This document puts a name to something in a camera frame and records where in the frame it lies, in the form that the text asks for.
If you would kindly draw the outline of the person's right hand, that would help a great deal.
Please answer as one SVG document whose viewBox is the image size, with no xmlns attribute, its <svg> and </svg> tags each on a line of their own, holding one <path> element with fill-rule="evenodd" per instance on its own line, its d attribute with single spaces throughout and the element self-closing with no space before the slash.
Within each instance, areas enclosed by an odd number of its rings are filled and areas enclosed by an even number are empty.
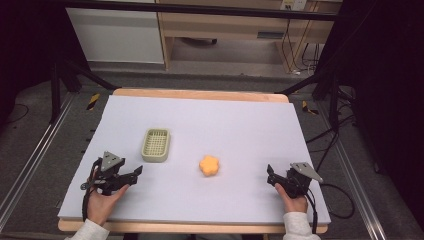
<svg viewBox="0 0 424 240">
<path fill-rule="evenodd" d="M 286 213 L 289 212 L 301 212 L 306 213 L 308 209 L 308 203 L 304 196 L 297 198 L 290 198 L 285 191 L 284 187 L 280 184 L 276 184 L 274 186 L 276 191 L 278 192 L 280 198 L 283 200 L 284 209 Z"/>
</svg>

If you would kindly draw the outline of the beige slotted soap dish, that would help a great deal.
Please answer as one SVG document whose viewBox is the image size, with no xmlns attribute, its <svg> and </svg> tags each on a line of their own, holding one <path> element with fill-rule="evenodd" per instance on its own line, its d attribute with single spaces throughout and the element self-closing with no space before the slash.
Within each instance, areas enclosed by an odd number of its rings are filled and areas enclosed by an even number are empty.
<svg viewBox="0 0 424 240">
<path fill-rule="evenodd" d="M 168 158 L 171 135 L 168 129 L 150 128 L 146 131 L 141 156 L 150 163 L 161 163 Z"/>
</svg>

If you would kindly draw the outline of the person's left hand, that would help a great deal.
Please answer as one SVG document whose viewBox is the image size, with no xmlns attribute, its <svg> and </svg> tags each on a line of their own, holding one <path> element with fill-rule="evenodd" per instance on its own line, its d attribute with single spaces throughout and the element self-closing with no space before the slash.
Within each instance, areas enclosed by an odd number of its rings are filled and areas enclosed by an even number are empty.
<svg viewBox="0 0 424 240">
<path fill-rule="evenodd" d="M 124 196 L 129 185 L 124 185 L 113 195 L 100 194 L 96 188 L 89 191 L 87 218 L 99 226 L 103 226 L 111 215 L 116 203 Z"/>
</svg>

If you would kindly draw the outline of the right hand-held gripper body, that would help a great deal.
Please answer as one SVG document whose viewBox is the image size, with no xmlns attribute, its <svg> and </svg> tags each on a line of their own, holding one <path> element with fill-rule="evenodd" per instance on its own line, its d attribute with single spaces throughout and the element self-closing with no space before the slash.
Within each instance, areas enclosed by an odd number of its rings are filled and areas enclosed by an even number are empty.
<svg viewBox="0 0 424 240">
<path fill-rule="evenodd" d="M 291 163 L 290 166 L 281 185 L 292 199 L 305 195 L 312 180 L 323 182 L 323 178 L 307 162 Z"/>
</svg>

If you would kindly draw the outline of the white cabinet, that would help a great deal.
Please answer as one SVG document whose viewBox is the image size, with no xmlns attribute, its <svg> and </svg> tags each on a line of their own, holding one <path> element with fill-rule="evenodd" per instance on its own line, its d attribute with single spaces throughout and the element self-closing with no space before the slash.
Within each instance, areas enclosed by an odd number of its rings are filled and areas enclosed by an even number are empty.
<svg viewBox="0 0 424 240">
<path fill-rule="evenodd" d="M 67 13 L 88 61 L 164 63 L 155 13 L 77 8 Z"/>
</svg>

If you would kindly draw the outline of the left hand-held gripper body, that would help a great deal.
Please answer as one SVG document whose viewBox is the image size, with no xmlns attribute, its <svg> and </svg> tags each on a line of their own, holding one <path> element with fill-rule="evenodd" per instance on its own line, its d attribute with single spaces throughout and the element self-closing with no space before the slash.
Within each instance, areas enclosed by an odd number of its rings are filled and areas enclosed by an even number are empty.
<svg viewBox="0 0 424 240">
<path fill-rule="evenodd" d="M 95 173 L 89 181 L 89 186 L 95 186 L 102 190 L 102 194 L 110 196 L 114 191 L 120 189 L 119 169 L 125 164 L 125 159 L 106 151 L 102 158 L 98 159 Z"/>
</svg>

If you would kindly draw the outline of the yellow black floor tape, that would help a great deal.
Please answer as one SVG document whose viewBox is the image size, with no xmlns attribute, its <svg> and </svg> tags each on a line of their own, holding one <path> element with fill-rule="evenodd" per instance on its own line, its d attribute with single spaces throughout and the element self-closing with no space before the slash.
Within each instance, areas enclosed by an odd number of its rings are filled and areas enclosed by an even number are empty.
<svg viewBox="0 0 424 240">
<path fill-rule="evenodd" d="M 319 115 L 319 111 L 315 109 L 310 109 L 306 101 L 302 101 L 302 111 L 310 113 L 312 115 Z"/>
<path fill-rule="evenodd" d="M 90 101 L 87 105 L 87 110 L 93 110 L 94 109 L 94 106 L 95 106 L 96 102 L 98 101 L 99 97 L 100 97 L 99 93 L 93 94 L 91 96 Z"/>
</svg>

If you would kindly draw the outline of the orange flower-shaped soap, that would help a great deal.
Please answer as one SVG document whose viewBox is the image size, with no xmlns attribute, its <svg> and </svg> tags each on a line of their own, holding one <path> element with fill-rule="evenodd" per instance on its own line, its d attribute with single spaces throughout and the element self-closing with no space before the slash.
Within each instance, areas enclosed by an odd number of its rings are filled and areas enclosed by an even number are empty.
<svg viewBox="0 0 424 240">
<path fill-rule="evenodd" d="M 204 176 L 214 176 L 219 171 L 219 159 L 207 155 L 199 162 L 199 168 Z"/>
</svg>

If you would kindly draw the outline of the black frame crossbar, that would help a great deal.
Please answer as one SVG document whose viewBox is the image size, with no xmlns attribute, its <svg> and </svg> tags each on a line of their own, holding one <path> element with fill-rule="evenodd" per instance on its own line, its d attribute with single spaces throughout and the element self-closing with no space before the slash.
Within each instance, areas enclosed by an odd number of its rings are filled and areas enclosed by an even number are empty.
<svg viewBox="0 0 424 240">
<path fill-rule="evenodd" d="M 58 3 L 60 3 L 61 5 L 65 7 L 70 7 L 70 8 L 98 9 L 98 10 L 121 10 L 121 11 L 197 14 L 197 15 L 203 14 L 203 15 L 317 20 L 317 21 L 336 21 L 341 18 L 341 16 L 336 13 L 267 10 L 267 9 L 221 7 L 221 6 L 116 2 L 116 1 L 98 1 L 98 0 L 58 0 Z"/>
</svg>

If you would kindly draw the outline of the metal floor rail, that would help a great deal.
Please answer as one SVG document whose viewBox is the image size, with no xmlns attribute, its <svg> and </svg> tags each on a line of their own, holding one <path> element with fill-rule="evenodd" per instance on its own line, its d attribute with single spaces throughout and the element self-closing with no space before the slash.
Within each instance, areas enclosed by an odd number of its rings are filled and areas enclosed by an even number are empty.
<svg viewBox="0 0 424 240">
<path fill-rule="evenodd" d="M 321 113 L 323 123 L 332 137 L 331 143 L 326 150 L 334 152 L 335 160 L 340 165 L 340 170 L 343 173 L 345 182 L 349 187 L 348 191 L 350 192 L 350 199 L 353 201 L 353 213 L 358 213 L 361 216 L 371 240 L 387 240 L 387 236 L 380 220 L 377 217 L 374 207 L 372 206 L 363 184 L 355 172 L 347 151 L 340 140 L 340 130 L 346 124 L 353 123 L 355 121 L 354 116 L 349 115 L 339 119 L 339 113 L 336 113 L 336 123 L 335 126 L 332 127 L 328 117 L 326 116 L 329 110 L 322 103 L 318 103 L 317 106 Z"/>
<path fill-rule="evenodd" d="M 32 151 L 30 157 L 26 161 L 26 164 L 19 173 L 5 199 L 0 204 L 0 233 L 6 226 L 31 178 L 33 177 L 39 164 L 43 160 L 44 155 L 53 142 L 75 98 L 75 93 L 67 93 L 65 95 L 63 102 L 60 104 L 57 117 L 52 123 L 48 125 L 47 129 L 44 131 L 41 139 L 38 141 L 36 147 Z"/>
</svg>

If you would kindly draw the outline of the white power strip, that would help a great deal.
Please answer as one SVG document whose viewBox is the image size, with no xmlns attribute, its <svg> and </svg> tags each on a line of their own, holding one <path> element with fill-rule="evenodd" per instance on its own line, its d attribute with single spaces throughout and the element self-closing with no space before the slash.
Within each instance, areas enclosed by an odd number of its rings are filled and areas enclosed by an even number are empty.
<svg viewBox="0 0 424 240">
<path fill-rule="evenodd" d="M 307 0 L 282 0 L 280 9 L 289 11 L 303 11 Z"/>
</svg>

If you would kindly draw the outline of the wooden desk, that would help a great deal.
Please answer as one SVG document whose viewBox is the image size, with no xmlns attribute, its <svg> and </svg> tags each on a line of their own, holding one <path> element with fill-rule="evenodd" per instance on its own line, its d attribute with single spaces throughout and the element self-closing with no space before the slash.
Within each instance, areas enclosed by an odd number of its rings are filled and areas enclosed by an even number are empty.
<svg viewBox="0 0 424 240">
<path fill-rule="evenodd" d="M 282 0 L 155 0 L 161 4 L 207 5 L 281 10 Z M 338 13 L 343 0 L 307 0 L 303 12 Z M 176 37 L 193 39 L 270 40 L 276 43 L 285 71 L 300 68 L 298 59 L 307 44 L 321 45 L 333 27 L 331 21 L 160 13 L 164 56 Z"/>
</svg>

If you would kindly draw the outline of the black metal stand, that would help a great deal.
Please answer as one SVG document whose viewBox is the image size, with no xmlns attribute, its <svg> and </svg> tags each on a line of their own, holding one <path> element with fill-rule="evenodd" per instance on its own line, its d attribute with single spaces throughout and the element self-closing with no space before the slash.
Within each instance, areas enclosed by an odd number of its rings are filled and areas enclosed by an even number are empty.
<svg viewBox="0 0 424 240">
<path fill-rule="evenodd" d="M 331 128 L 338 132 L 340 128 L 339 118 L 338 118 L 338 99 L 341 96 L 340 85 L 338 78 L 335 73 L 325 73 L 320 72 L 316 73 L 295 85 L 288 87 L 285 90 L 278 91 L 278 94 L 289 96 L 292 93 L 300 90 L 310 84 L 315 83 L 316 86 L 312 92 L 312 97 L 314 100 L 323 100 L 324 97 L 329 94 L 330 95 L 330 103 L 329 103 L 329 113 L 328 113 L 328 121 Z"/>
<path fill-rule="evenodd" d="M 82 85 L 77 78 L 78 75 L 88 78 L 107 90 L 119 89 L 119 86 L 107 82 L 92 73 L 90 69 L 86 69 L 69 59 L 57 59 L 51 67 L 51 123 L 54 123 L 61 113 L 60 83 L 63 83 L 69 92 L 79 92 Z"/>
</svg>

